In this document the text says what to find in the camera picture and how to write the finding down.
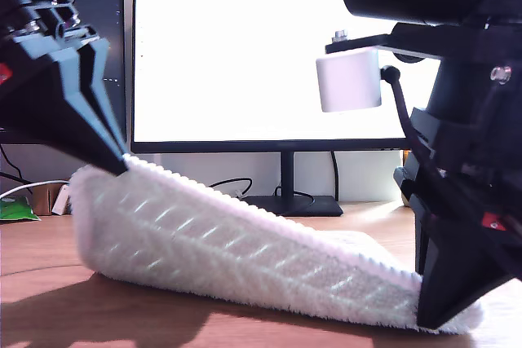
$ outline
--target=white screen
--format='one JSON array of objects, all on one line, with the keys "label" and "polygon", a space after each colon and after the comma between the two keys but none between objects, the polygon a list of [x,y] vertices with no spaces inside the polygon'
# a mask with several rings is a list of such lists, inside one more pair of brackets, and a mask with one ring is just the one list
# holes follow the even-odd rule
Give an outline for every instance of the white screen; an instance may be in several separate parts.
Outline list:
[{"label": "white screen", "polygon": [[[336,30],[390,33],[343,0],[135,0],[134,141],[402,138],[390,87],[383,105],[323,113],[316,58]],[[409,109],[425,107],[439,62],[404,64]]]}]

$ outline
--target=red label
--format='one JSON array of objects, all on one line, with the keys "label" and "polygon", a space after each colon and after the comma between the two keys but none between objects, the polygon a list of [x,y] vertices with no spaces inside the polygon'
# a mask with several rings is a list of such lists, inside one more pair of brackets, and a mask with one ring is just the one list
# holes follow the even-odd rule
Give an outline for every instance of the red label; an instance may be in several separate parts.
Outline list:
[{"label": "red label", "polygon": [[485,212],[482,218],[482,226],[493,228],[494,230],[505,231],[506,228],[500,223],[500,218],[491,212]]},{"label": "red label", "polygon": [[0,85],[12,76],[13,72],[9,69],[9,67],[7,67],[7,65],[4,63],[0,63]]}]

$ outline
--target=white cable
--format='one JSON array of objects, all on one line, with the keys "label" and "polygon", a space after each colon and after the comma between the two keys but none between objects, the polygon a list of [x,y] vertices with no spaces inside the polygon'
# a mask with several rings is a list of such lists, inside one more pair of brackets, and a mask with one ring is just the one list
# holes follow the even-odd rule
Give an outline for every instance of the white cable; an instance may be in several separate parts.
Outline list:
[{"label": "white cable", "polygon": [[6,196],[9,196],[12,193],[15,193],[17,191],[21,191],[22,189],[26,189],[28,187],[39,187],[40,185],[47,185],[48,183],[66,183],[69,184],[69,181],[64,181],[62,179],[55,179],[52,181],[43,181],[41,183],[28,183],[27,185],[22,185],[20,187],[15,187],[14,189],[11,189],[10,191],[7,191],[0,195],[0,200],[3,199]]}]

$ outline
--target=monitor stand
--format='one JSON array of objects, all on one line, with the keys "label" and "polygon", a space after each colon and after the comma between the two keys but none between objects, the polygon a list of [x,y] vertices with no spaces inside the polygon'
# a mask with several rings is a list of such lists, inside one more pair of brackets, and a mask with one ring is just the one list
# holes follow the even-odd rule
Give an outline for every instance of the monitor stand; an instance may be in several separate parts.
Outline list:
[{"label": "monitor stand", "polygon": [[294,192],[294,152],[281,152],[281,195],[247,196],[243,201],[285,216],[340,216],[343,210],[332,196],[314,196],[315,202]]}]

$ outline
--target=monitor base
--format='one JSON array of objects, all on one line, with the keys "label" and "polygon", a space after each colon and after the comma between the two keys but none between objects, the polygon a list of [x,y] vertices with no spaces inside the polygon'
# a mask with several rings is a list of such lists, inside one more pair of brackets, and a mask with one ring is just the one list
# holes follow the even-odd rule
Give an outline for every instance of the monitor base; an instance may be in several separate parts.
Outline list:
[{"label": "monitor base", "polygon": [[276,215],[285,216],[341,216],[343,210],[332,196],[314,196],[315,202],[310,204],[306,196],[294,196],[283,199],[280,196],[247,196],[244,202],[256,205]]}]

